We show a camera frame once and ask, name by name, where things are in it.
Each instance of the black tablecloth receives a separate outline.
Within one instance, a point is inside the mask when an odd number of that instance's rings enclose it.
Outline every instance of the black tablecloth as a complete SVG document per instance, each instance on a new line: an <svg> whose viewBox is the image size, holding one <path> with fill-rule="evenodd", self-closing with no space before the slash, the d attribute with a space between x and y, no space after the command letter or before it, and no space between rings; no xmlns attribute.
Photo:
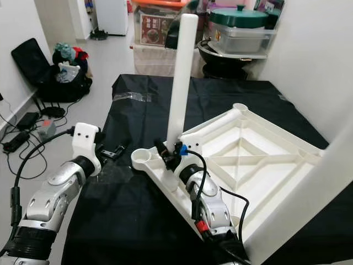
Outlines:
<svg viewBox="0 0 353 265"><path fill-rule="evenodd" d="M114 83L104 126L105 149L112 151L126 140L131 143L119 160L110 161L83 187L67 231L62 264L211 264L202 241L168 199L144 172L130 167L133 150L150 148L154 139L167 136L172 82L169 77L121 75ZM263 81L192 78L185 130L231 109L233 103L247 105L318 148L328 145L292 103ZM268 263L314 264L346 255L346 247L352 248L353 242L352 228L346 227L352 224L349 189Z"/></svg>

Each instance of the white cylinder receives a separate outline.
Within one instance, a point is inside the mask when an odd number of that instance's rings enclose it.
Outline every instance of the white cylinder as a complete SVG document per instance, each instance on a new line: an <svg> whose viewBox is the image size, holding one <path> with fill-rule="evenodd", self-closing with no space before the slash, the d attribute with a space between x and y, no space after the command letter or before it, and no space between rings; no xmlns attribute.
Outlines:
<svg viewBox="0 0 353 265"><path fill-rule="evenodd" d="M193 14L181 16L178 49L176 51L172 101L170 103L167 148L174 151L174 144L184 130L186 103L188 101L192 56L199 18Z"/></svg>

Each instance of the blue clip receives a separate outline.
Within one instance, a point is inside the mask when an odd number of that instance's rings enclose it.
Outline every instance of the blue clip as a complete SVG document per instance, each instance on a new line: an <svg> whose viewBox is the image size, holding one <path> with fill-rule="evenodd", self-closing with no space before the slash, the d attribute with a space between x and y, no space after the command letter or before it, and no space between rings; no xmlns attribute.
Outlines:
<svg viewBox="0 0 353 265"><path fill-rule="evenodd" d="M180 149L180 155L181 156L187 156L188 153L186 152L188 150L188 147L186 145L183 145Z"/></svg>

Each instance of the black bag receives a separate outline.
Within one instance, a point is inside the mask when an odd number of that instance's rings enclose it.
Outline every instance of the black bag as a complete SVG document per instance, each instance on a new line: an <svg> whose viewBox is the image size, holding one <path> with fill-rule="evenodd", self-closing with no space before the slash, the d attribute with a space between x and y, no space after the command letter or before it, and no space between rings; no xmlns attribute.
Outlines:
<svg viewBox="0 0 353 265"><path fill-rule="evenodd" d="M49 65L34 38L20 44L11 55L24 76L38 88L38 97L44 102L75 102L89 93L92 79L82 70L70 83L57 82L58 67Z"/></svg>

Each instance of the orange lid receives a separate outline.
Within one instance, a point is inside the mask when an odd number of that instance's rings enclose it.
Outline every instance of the orange lid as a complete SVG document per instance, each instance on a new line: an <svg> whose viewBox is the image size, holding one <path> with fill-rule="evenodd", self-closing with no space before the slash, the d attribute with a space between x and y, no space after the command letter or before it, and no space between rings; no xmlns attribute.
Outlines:
<svg viewBox="0 0 353 265"><path fill-rule="evenodd" d="M180 0L177 2L173 1L164 1L164 0L132 0L136 4L155 4L157 6L166 6L166 7L183 7L190 0Z"/></svg>

